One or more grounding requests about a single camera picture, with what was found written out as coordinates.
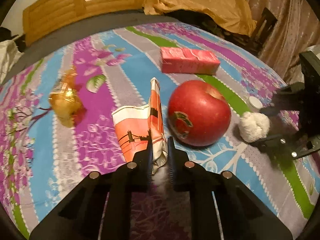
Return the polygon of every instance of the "wooden chair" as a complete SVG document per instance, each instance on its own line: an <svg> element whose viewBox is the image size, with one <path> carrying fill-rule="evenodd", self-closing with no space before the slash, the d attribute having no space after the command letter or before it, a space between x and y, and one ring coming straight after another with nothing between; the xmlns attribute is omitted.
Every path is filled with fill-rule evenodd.
<svg viewBox="0 0 320 240"><path fill-rule="evenodd" d="M277 18L267 8L264 8L261 19L257 22L257 26L250 37L237 33L230 33L225 30L223 31L223 34L225 40L238 45L254 56L258 56L267 38L272 33L277 21Z"/></svg>

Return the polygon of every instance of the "wooden headboard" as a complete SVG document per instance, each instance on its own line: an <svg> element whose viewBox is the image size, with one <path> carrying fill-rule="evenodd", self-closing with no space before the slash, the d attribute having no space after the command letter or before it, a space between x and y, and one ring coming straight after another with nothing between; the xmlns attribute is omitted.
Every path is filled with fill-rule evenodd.
<svg viewBox="0 0 320 240"><path fill-rule="evenodd" d="M143 0L38 0L23 11L26 44L91 16L142 8Z"/></svg>

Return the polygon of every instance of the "green stripe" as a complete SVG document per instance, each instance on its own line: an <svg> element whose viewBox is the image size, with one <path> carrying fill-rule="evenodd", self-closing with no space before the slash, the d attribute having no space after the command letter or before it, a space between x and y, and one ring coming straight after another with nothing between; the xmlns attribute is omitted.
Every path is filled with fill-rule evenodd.
<svg viewBox="0 0 320 240"><path fill-rule="evenodd" d="M12 213L14 215L14 219L16 220L17 227L19 231L23 234L23 236L26 239L29 239L30 235L26 227L26 224L23 221L20 205L16 205L15 202L12 202L12 205L13 205Z"/></svg>
<svg viewBox="0 0 320 240"><path fill-rule="evenodd" d="M152 41L159 47L179 47L175 42L169 41L165 38L152 36L150 34L146 34L143 32L138 31L134 27L126 27L127 30L145 37ZM214 86L219 92L224 96L230 106L236 111L237 114L242 115L244 112L250 111L247 104L237 95L235 94L230 88L228 88L225 84L220 82L216 77L209 76L209 75L197 75L198 77L202 78L205 82L209 83L210 85Z"/></svg>
<svg viewBox="0 0 320 240"><path fill-rule="evenodd" d="M139 36L145 37L149 40L151 40L154 44L158 45L159 47L179 47L175 42L169 41L167 39L164 39L162 37L152 36L143 32L138 31L133 26L126 27L128 31L131 31Z"/></svg>
<svg viewBox="0 0 320 240"><path fill-rule="evenodd" d="M24 90L26 89L27 85L31 82L31 79L33 77L33 75L35 74L36 70L41 66L42 62L44 61L44 59L42 58L41 60L38 61L37 65L35 66L35 68L30 71L30 73L28 74L26 81L24 82L24 84L21 86L21 90L20 93L22 95L24 95Z"/></svg>
<svg viewBox="0 0 320 240"><path fill-rule="evenodd" d="M280 169L282 170L283 174L289 181L294 197L299 204L303 216L306 219L309 219L315 206L310 202L308 198L308 194L304 189L302 182L298 176L298 171L293 163L292 160L283 156L283 153L277 153L277 162L279 163Z"/></svg>
<svg viewBox="0 0 320 240"><path fill-rule="evenodd" d="M199 74L197 74L197 76L202 78L205 82L209 83L210 85L214 86L216 89L218 89L219 92L224 96L224 98L230 104L230 106L233 108L233 110L235 110L236 113L239 114L240 116L244 112L251 111L247 106L247 104L237 94L235 94L231 89L229 89L223 83L221 83L216 77L209 76L209 75L199 75Z"/></svg>
<svg viewBox="0 0 320 240"><path fill-rule="evenodd" d="M149 39L159 47L179 47L178 44L173 41L140 32L134 27L127 27L127 30L141 37ZM231 89L229 89L222 82L220 82L216 77L208 75L197 76L202 78L205 82L216 87L219 90L219 92L225 97L230 106L236 111L237 114L242 115L244 112L250 111L247 104ZM277 161L280 165L282 172L284 173L285 177L287 178L292 187L295 199L302 210L303 216L309 219L314 209L314 206L310 203L307 192L305 191L302 182L299 179L297 170L295 169L293 162L291 160L286 160L282 162L280 160Z"/></svg>

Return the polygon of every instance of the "red apple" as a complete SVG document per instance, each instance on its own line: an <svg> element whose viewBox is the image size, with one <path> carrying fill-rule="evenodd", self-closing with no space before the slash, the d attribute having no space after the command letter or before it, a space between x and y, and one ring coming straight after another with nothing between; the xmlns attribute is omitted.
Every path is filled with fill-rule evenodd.
<svg viewBox="0 0 320 240"><path fill-rule="evenodd" d="M215 143L227 131L230 120L227 101L206 82L186 81L169 99L169 126L182 142L192 146Z"/></svg>

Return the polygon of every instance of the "blue stripe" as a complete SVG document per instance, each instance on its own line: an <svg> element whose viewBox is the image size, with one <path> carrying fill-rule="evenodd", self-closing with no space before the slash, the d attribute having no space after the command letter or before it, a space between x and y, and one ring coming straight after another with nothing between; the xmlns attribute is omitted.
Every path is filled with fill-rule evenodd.
<svg viewBox="0 0 320 240"><path fill-rule="evenodd" d="M53 57L48 60L46 69L42 72L41 84L35 91L36 95L43 94L40 99L40 107L42 108L50 107L48 96L57 80L64 50L65 47L54 52ZM43 110L37 109L33 116L43 113ZM35 138L33 177L30 178L30 187L39 221L44 219L60 200L58 190L53 189L57 179L53 174L52 118L53 111L50 111L29 130L29 137Z"/></svg>
<svg viewBox="0 0 320 240"><path fill-rule="evenodd" d="M1 91L1 94L0 94L0 102L2 103L2 100L4 99L4 96L6 95L10 85L12 83L12 79L10 79L5 85L4 85L4 88L3 90Z"/></svg>
<svg viewBox="0 0 320 240"><path fill-rule="evenodd" d="M318 173L313 170L313 168L310 164L309 158L311 158L311 156L308 158L304 158L307 160L307 162L305 163L304 161L302 161L302 165L309 171L311 176L315 179L315 188L316 188L317 192L320 193L320 178L319 178Z"/></svg>
<svg viewBox="0 0 320 240"><path fill-rule="evenodd" d="M177 87L177 85L173 83L173 81L167 75L161 73L161 71L158 70L158 68L151 62L151 60L144 53L136 49L131 44L127 43L125 40L121 39L118 35L107 35L107 39L105 39L104 36L105 35L100 35L100 38L105 45L115 44L117 47L125 48L125 52L132 55L131 57L128 57L126 59L126 62L124 62L121 65L121 67L124 70L127 77L138 89L139 93L142 95L145 101L147 101L150 97L150 80L153 77L157 78L161 87L161 104L163 105L163 108L166 109L170 95L172 94L173 90ZM164 126L166 126L165 111L163 112L163 115ZM176 142L176 146L179 149L188 152L190 159L196 159L195 161L201 163L209 171L220 171L236 154L236 150L230 145L230 143L226 140L225 137L222 137L217 143L215 143L207 149L195 151L181 145L179 142ZM227 150L225 150L222 154L215 157L213 160L210 159L210 155L213 155L225 148L227 148ZM246 163L245 161L243 162L243 159L241 158L238 161L238 165L239 168L236 171L236 176L238 176L239 179L241 179L241 181L244 183L250 181L250 184L254 186L251 187L251 189L254 190L254 193L257 195L257 197L260 198L265 203L265 205L267 205L272 210L272 212L275 213L276 211L272 207L259 181L259 178L253 171L253 169L249 166L248 163Z"/></svg>
<svg viewBox="0 0 320 240"><path fill-rule="evenodd" d="M274 213L276 214L275 208L272 206L267 194L258 179L257 174L249 166L243 158L239 158L237 162L236 176L243 183L249 183L251 191Z"/></svg>
<svg viewBox="0 0 320 240"><path fill-rule="evenodd" d="M181 44L182 46L189 48L189 49L202 49L201 47L198 47L195 44L190 43L189 41L185 41L184 39L176 36L175 34L165 34L164 35L166 38L169 38L170 40L176 40L179 44ZM239 71L232 66L230 63L228 63L225 59L223 59L222 57L219 57L218 55L216 55L217 58L220 60L221 64L220 67L227 72L234 80L241 82L242 81L242 76L239 73Z"/></svg>

